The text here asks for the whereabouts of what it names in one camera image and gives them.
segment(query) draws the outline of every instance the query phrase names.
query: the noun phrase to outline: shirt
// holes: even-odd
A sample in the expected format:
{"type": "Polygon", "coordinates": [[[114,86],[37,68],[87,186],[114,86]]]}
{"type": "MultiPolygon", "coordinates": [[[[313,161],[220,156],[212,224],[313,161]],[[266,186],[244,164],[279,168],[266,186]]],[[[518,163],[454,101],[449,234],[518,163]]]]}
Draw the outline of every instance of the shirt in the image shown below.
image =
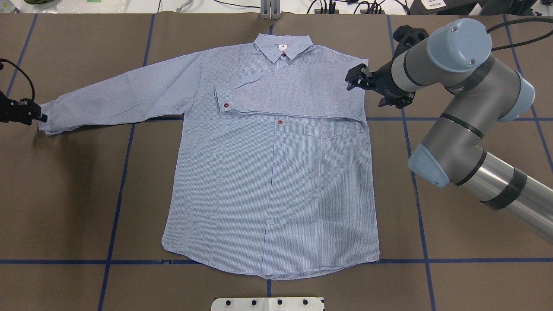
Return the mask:
{"type": "Polygon", "coordinates": [[[379,256],[364,91],[344,81],[362,61],[260,34],[62,95],[39,128],[183,113],[164,249],[232,273],[319,276],[379,256]]]}

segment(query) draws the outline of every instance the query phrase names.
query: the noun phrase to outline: metal bracket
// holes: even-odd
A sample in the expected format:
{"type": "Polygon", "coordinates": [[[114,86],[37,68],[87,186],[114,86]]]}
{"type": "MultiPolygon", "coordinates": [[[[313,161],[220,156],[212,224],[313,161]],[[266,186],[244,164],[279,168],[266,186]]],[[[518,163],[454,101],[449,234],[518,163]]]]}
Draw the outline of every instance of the metal bracket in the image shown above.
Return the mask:
{"type": "Polygon", "coordinates": [[[217,298],[211,311],[324,311],[322,297],[217,298]]]}
{"type": "Polygon", "coordinates": [[[280,19],[280,0],[261,0],[261,19],[280,19]]]}

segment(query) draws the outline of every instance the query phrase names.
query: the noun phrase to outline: striped shirt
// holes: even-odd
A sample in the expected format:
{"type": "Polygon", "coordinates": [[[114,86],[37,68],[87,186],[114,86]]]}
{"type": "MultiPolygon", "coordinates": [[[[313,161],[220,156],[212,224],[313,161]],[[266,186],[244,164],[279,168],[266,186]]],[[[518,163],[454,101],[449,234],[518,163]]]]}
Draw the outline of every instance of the striped shirt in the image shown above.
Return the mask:
{"type": "Polygon", "coordinates": [[[267,279],[378,260],[361,60],[260,34],[129,71],[42,105],[47,134],[184,114],[162,245],[267,279]]]}

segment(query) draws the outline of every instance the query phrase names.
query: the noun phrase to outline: folded sleeve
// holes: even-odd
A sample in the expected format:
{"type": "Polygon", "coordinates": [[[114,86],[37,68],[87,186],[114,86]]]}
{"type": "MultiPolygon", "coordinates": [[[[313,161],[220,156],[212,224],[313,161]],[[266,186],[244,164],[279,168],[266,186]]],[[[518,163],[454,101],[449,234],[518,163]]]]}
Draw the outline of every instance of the folded sleeve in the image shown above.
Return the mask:
{"type": "Polygon", "coordinates": [[[345,77],[360,62],[314,64],[248,75],[219,83],[219,110],[312,118],[347,118],[367,124],[364,90],[348,91],[345,77]]]}
{"type": "Polygon", "coordinates": [[[82,125],[135,123],[192,108],[200,86],[202,52],[138,68],[45,103],[46,134],[72,131],[82,125]]]}

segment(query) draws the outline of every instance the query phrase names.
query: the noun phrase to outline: light blue joint cap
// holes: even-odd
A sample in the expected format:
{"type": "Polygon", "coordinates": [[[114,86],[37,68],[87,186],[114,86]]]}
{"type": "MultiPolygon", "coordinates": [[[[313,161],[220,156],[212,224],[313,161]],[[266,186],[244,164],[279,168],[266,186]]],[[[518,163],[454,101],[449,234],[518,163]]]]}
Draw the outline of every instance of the light blue joint cap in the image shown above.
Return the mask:
{"type": "Polygon", "coordinates": [[[517,74],[520,78],[519,97],[513,105],[513,108],[511,108],[506,115],[498,119],[499,122],[509,122],[518,118],[521,113],[526,112],[530,108],[534,102],[534,97],[536,97],[536,91],[532,84],[528,83],[519,72],[517,72],[517,74]]]}
{"type": "Polygon", "coordinates": [[[423,144],[417,146],[407,164],[415,174],[428,180],[438,188],[443,188],[450,182],[442,166],[423,144]]]}
{"type": "Polygon", "coordinates": [[[426,52],[432,62],[449,72],[476,69],[492,51],[486,27],[472,18],[458,19],[433,32],[426,52]]]}

